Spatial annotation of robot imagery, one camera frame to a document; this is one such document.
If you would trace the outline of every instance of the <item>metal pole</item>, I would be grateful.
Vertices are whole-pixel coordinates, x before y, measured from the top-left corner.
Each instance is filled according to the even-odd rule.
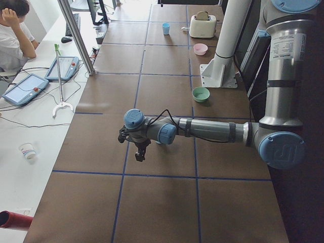
[[[204,87],[236,88],[233,55],[252,0],[229,0],[214,58],[200,65]]]
[[[94,75],[95,70],[93,68],[92,62],[90,60],[90,57],[87,53],[87,49],[85,46],[85,43],[82,40],[80,31],[76,25],[76,22],[74,21],[72,11],[70,9],[70,5],[67,0],[58,0],[58,3],[60,5],[61,11],[63,13],[63,16],[66,20],[66,23],[69,25],[71,29],[72,36],[74,38],[76,47],[81,55],[81,58],[83,60],[83,63],[85,64],[87,71],[89,75]]]
[[[63,89],[62,89],[62,79],[61,79],[61,69],[60,69],[60,57],[59,57],[59,51],[55,50],[55,52],[56,52],[57,73],[58,73],[58,78],[59,78],[60,101],[62,103],[64,101],[64,99],[63,99]]]

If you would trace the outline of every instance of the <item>hand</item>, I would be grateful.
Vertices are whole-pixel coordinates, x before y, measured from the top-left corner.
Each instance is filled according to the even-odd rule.
[[[10,27],[17,27],[19,26],[19,18],[17,14],[12,9],[3,9],[2,10],[2,19],[10,26]]]

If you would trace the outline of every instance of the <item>white t-shirt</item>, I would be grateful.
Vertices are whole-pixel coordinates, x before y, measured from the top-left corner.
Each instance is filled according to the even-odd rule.
[[[20,28],[30,41],[35,39],[24,23],[20,23]],[[23,57],[19,41],[12,28],[0,24],[0,70],[19,71],[27,60],[27,57]]]

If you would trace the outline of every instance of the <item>computer mouse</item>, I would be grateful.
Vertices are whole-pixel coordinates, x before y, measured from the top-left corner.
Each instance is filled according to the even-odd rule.
[[[62,43],[67,43],[67,42],[71,42],[71,41],[72,41],[72,38],[68,37],[68,36],[62,37],[62,39],[61,39]]]

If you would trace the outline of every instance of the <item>dark hair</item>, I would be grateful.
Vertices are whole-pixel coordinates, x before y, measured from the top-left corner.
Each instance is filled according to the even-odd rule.
[[[18,17],[23,17],[29,12],[27,0],[0,0],[0,10],[8,8],[16,12]]]

